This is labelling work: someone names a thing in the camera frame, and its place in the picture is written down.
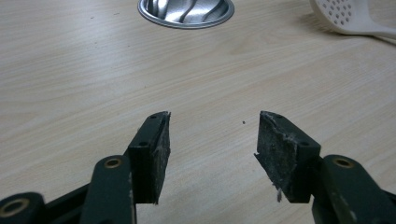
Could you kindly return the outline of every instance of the small debris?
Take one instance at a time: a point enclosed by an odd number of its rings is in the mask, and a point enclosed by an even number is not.
[[[276,200],[280,203],[282,201],[282,188],[277,189]]]

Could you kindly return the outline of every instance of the metal bowl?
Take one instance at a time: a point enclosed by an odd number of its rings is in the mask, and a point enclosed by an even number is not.
[[[231,0],[140,0],[138,9],[149,21],[179,29],[215,26],[233,15]]]

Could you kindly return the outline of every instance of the wooden table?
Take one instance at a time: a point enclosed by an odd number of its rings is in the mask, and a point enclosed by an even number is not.
[[[172,153],[139,223],[314,223],[310,204],[276,201],[253,156],[261,110],[395,193],[395,42],[330,32],[307,0],[233,3],[229,21],[186,31],[146,21],[137,0],[2,1],[0,198],[88,183],[164,110]],[[371,9],[396,27],[395,1]]]

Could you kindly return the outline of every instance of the silver bowl rim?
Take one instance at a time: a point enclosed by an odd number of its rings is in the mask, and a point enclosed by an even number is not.
[[[224,23],[228,19],[231,18],[231,16],[234,13],[234,6],[233,2],[231,0],[224,0],[228,4],[228,10],[224,15],[221,17],[217,18],[214,21],[207,21],[207,22],[201,22],[201,23],[181,23],[181,22],[173,22],[173,21],[165,21],[162,19],[159,19],[151,14],[149,14],[146,9],[145,9],[145,4],[147,3],[148,0],[139,0],[139,3],[137,5],[137,9],[145,19],[152,21],[156,24],[159,24],[161,26],[165,27],[170,27],[170,28],[177,28],[177,29],[187,29],[187,30],[194,30],[194,29],[204,29],[212,26],[216,26],[219,24]]]

